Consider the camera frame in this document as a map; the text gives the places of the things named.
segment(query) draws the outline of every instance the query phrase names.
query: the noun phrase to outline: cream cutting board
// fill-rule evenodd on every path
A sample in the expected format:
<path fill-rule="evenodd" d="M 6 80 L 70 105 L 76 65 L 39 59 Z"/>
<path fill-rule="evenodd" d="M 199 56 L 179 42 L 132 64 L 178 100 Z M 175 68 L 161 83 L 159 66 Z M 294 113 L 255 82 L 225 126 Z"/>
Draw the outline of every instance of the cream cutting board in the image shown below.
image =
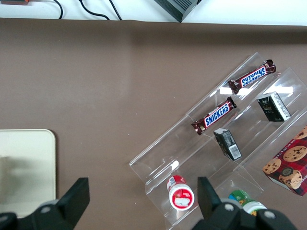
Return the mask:
<path fill-rule="evenodd" d="M 0 130 L 0 213 L 22 218 L 55 198 L 54 134 L 47 129 Z"/>

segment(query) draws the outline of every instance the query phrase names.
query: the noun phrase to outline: clear acrylic display stand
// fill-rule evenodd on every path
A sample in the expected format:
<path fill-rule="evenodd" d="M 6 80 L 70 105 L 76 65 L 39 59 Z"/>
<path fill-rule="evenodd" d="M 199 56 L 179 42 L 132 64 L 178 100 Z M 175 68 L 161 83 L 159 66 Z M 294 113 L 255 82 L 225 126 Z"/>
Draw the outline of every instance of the clear acrylic display stand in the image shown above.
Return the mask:
<path fill-rule="evenodd" d="M 264 60 L 258 53 L 248 58 L 130 162 L 131 168 L 145 183 L 147 196 L 163 213 L 166 229 L 191 229 L 202 218 L 197 202 L 199 176 L 208 177 L 220 197 L 228 197 L 235 189 L 243 189 L 253 198 L 262 193 L 261 169 L 266 162 L 257 160 L 258 152 L 271 148 L 272 141 L 305 114 L 307 93 L 305 84 L 291 69 L 287 69 L 282 74 L 274 73 L 261 78 L 241 89 L 237 95 L 232 95 L 227 82 L 258 68 Z M 269 122 L 257 102 L 261 94 L 274 91 L 292 115 L 285 122 Z M 211 112 L 228 96 L 233 98 L 237 108 L 199 136 L 191 124 Z M 231 161 L 223 155 L 213 134 L 220 127 L 231 131 L 242 153 L 239 160 Z M 175 210 L 168 199 L 167 180 L 176 174 L 186 179 L 196 197 L 194 205 L 187 211 Z"/>

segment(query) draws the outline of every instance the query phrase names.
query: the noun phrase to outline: red box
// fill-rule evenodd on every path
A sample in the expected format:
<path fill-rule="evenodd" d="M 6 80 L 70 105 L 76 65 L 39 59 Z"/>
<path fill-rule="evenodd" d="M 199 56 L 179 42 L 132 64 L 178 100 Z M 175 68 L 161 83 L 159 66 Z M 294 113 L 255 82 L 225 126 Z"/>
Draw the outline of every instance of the red box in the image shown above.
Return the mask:
<path fill-rule="evenodd" d="M 304 195 L 307 192 L 307 126 L 262 170 L 274 183 Z"/>

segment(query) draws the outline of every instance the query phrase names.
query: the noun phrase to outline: candy bar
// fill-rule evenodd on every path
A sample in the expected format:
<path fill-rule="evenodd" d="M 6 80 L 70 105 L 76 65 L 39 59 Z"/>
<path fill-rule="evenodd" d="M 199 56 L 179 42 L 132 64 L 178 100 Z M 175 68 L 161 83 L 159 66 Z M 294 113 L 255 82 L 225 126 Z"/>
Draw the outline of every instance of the candy bar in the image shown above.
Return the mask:
<path fill-rule="evenodd" d="M 231 97 L 227 98 L 227 101 L 219 104 L 212 112 L 208 113 L 204 118 L 196 121 L 192 124 L 198 135 L 201 135 L 209 126 L 225 116 L 232 109 L 236 108 L 236 104 Z"/>
<path fill-rule="evenodd" d="M 276 72 L 276 66 L 272 60 L 266 60 L 259 68 L 249 72 L 237 80 L 230 80 L 228 84 L 234 94 L 237 94 L 240 89 L 253 83 L 259 78 L 262 78 L 270 73 Z"/>

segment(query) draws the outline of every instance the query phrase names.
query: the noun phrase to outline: black package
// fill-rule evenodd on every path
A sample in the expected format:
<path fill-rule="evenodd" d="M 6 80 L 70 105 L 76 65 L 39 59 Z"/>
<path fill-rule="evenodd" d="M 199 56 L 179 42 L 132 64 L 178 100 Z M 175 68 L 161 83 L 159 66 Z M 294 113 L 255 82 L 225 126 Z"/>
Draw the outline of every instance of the black package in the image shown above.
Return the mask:
<path fill-rule="evenodd" d="M 233 161 L 242 157 L 241 152 L 228 129 L 219 128 L 213 133 L 225 156 Z"/>
<path fill-rule="evenodd" d="M 269 121 L 286 121 L 291 117 L 277 92 L 263 94 L 257 101 Z"/>

